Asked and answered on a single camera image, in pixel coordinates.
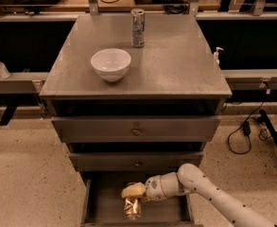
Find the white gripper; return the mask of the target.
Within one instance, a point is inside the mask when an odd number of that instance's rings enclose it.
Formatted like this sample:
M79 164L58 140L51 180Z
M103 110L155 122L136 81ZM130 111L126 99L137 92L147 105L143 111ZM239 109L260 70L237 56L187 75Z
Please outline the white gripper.
M145 184L130 184L121 192L123 199L146 197L148 201L163 201L179 195L180 182L176 172L150 177Z

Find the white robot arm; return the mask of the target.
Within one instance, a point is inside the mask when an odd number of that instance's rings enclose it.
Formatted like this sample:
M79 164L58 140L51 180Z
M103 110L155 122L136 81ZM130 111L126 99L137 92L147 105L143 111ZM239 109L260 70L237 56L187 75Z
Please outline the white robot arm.
M145 183L133 183L122 190L121 198L163 201L191 193L209 201L234 227L277 227L277 222L263 217L221 190L192 164L180 166L177 172L150 177Z

